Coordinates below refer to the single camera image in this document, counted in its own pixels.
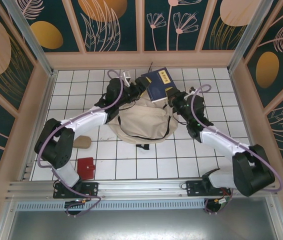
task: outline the tan insole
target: tan insole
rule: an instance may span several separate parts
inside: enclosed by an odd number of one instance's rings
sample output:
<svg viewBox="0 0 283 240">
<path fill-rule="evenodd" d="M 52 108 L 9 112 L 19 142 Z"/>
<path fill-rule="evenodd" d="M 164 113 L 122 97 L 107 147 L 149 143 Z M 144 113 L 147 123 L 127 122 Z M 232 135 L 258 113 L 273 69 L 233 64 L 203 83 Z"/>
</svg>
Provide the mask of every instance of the tan insole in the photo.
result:
<svg viewBox="0 0 283 240">
<path fill-rule="evenodd" d="M 89 136 L 79 136 L 73 141 L 73 148 L 76 149 L 88 149 L 92 144 L 92 140 Z"/>
</svg>

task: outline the black mounting bracket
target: black mounting bracket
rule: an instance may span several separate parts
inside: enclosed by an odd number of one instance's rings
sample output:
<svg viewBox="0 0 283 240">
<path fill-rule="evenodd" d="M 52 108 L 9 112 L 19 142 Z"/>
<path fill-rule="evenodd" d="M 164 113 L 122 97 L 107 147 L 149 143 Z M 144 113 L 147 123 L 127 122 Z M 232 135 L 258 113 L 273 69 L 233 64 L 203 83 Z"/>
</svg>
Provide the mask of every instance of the black mounting bracket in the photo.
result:
<svg viewBox="0 0 283 240">
<path fill-rule="evenodd" d="M 98 182 L 83 182 L 80 186 L 81 194 L 90 196 L 97 196 Z M 54 199 L 82 199 L 83 197 L 69 191 L 62 183 L 58 182 L 54 185 L 53 195 Z"/>
<path fill-rule="evenodd" d="M 231 190 L 228 188 L 224 189 L 229 195 L 231 194 Z M 192 180 L 186 181 L 186 191 L 188 197 L 209 197 L 209 196 L 223 196 L 224 192 L 220 188 L 211 187 L 209 191 L 207 191 L 204 186 L 202 180 Z"/>
</svg>

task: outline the sticker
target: sticker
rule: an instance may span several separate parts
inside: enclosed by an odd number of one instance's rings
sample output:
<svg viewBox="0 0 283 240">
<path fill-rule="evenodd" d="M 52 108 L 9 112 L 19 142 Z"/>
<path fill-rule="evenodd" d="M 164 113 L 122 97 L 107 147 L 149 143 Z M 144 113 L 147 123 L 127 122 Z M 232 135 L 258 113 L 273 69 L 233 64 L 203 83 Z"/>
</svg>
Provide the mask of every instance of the sticker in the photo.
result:
<svg viewBox="0 0 283 240">
<path fill-rule="evenodd" d="M 171 83 L 171 80 L 168 77 L 168 75 L 167 75 L 165 70 L 161 70 L 158 73 L 159 73 L 159 76 L 161 77 L 161 80 L 162 80 L 163 84 L 170 84 Z"/>
</svg>

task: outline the blue book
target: blue book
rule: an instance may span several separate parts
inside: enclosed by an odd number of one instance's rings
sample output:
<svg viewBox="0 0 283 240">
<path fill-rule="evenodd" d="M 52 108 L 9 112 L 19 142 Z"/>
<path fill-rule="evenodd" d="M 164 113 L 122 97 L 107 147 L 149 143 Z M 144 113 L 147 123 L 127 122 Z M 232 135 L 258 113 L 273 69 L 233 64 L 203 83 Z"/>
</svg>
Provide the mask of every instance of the blue book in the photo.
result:
<svg viewBox="0 0 283 240">
<path fill-rule="evenodd" d="M 167 99 L 166 89 L 176 87 L 166 67 L 141 76 L 151 80 L 147 92 L 152 103 Z"/>
</svg>

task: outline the beige bag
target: beige bag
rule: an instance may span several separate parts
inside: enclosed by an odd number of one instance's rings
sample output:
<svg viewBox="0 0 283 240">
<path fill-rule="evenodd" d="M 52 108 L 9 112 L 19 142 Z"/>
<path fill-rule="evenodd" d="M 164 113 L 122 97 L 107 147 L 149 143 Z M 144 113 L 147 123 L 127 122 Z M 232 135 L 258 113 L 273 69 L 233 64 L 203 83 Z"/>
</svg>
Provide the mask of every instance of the beige bag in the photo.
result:
<svg viewBox="0 0 283 240">
<path fill-rule="evenodd" d="M 154 144 L 163 142 L 174 133 L 178 126 L 176 119 L 166 100 L 151 102 L 145 92 L 135 105 L 130 103 L 120 107 L 118 116 L 108 125 L 124 142 Z"/>
</svg>

